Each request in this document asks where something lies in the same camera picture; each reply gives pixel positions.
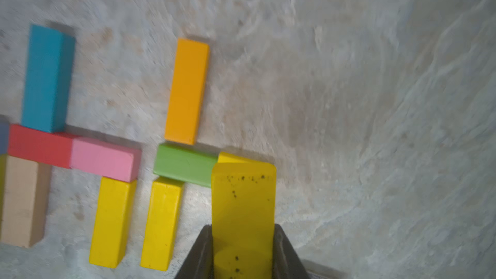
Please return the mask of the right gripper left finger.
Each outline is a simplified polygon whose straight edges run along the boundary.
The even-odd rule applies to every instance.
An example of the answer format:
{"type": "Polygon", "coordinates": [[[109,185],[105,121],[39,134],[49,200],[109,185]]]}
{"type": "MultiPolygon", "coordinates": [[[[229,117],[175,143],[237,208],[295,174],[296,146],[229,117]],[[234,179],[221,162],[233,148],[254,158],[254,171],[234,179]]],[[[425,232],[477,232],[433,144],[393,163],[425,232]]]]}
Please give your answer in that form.
{"type": "Polygon", "coordinates": [[[213,273],[213,235],[212,226],[201,229],[190,252],[184,260],[175,279],[210,279],[213,273]]]}

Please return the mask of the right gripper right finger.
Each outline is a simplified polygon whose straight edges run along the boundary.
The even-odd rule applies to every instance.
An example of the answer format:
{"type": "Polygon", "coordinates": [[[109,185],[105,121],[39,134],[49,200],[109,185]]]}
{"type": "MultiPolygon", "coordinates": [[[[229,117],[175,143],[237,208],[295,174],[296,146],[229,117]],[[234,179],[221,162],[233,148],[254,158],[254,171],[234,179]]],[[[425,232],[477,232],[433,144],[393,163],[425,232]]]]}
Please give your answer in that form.
{"type": "Polygon", "coordinates": [[[283,228],[276,224],[273,238],[273,279],[310,279],[283,228]]]}

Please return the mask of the green block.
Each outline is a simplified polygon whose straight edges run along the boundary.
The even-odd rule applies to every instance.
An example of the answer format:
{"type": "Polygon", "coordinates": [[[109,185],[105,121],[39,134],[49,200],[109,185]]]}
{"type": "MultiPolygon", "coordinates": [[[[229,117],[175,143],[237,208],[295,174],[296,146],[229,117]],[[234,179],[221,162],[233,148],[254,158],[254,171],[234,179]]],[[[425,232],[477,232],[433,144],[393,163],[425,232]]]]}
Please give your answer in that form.
{"type": "Polygon", "coordinates": [[[214,155],[162,143],[157,148],[153,171],[162,177],[211,187],[211,173],[216,163],[214,155]]]}

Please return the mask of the small yellow block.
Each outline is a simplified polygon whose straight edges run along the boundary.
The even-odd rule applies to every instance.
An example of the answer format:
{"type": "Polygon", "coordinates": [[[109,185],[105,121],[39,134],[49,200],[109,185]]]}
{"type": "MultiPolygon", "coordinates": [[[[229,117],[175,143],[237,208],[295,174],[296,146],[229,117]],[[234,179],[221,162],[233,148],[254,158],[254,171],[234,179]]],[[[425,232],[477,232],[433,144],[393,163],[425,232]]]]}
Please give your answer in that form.
{"type": "Polygon", "coordinates": [[[229,164],[230,163],[232,163],[232,164],[251,164],[251,163],[258,164],[258,163],[261,163],[261,161],[252,160],[252,159],[245,158],[243,156],[237,156],[234,154],[229,154],[227,152],[221,152],[218,155],[217,162],[219,164],[225,164],[225,163],[229,163],[229,164]]]}

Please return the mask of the pink block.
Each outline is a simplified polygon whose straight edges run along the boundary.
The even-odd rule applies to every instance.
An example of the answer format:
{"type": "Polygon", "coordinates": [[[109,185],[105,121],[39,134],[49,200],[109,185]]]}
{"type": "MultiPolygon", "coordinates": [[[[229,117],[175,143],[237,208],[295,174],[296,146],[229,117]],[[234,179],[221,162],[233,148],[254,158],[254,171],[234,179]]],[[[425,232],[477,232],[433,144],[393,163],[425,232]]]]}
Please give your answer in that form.
{"type": "Polygon", "coordinates": [[[81,137],[72,142],[70,167],[130,183],[138,179],[141,155],[139,149],[81,137]]]}

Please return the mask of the red block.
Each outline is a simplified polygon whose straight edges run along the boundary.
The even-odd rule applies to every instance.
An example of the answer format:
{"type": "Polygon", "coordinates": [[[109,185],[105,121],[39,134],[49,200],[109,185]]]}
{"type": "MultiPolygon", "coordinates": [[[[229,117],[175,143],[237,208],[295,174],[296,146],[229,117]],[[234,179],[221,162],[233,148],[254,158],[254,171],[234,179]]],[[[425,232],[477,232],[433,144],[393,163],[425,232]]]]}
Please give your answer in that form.
{"type": "Polygon", "coordinates": [[[8,154],[25,160],[70,169],[72,144],[77,135],[46,133],[22,125],[11,125],[8,154]]]}

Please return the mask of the amber orange block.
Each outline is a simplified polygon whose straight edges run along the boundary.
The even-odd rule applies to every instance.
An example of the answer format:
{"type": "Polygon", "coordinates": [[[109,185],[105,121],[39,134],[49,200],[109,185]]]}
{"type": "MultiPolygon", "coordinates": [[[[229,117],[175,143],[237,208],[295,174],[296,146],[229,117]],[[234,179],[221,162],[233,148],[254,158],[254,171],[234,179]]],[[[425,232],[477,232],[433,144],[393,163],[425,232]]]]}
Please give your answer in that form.
{"type": "Polygon", "coordinates": [[[164,138],[193,145],[200,122],[205,80],[209,66],[209,45],[180,38],[164,138]]]}

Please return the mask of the light blue block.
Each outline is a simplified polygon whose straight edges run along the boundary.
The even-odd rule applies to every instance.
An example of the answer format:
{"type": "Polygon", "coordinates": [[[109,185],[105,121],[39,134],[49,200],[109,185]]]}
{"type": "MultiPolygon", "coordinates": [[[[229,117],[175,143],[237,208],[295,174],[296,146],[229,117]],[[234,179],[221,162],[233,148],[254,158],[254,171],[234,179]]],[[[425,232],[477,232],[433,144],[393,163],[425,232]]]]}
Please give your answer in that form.
{"type": "Polygon", "coordinates": [[[9,122],[1,120],[0,122],[0,155],[7,153],[9,146],[9,132],[10,124],[9,122]]]}

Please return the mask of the teal block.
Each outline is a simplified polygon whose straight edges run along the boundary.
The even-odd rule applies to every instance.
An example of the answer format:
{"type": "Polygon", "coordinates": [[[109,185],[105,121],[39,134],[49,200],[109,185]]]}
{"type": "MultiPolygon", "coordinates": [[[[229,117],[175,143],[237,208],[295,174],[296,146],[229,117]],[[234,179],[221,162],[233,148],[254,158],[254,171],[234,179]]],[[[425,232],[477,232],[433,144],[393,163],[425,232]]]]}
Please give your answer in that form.
{"type": "Polygon", "coordinates": [[[30,28],[21,124],[46,133],[65,130],[76,39],[40,25],[30,28]]]}

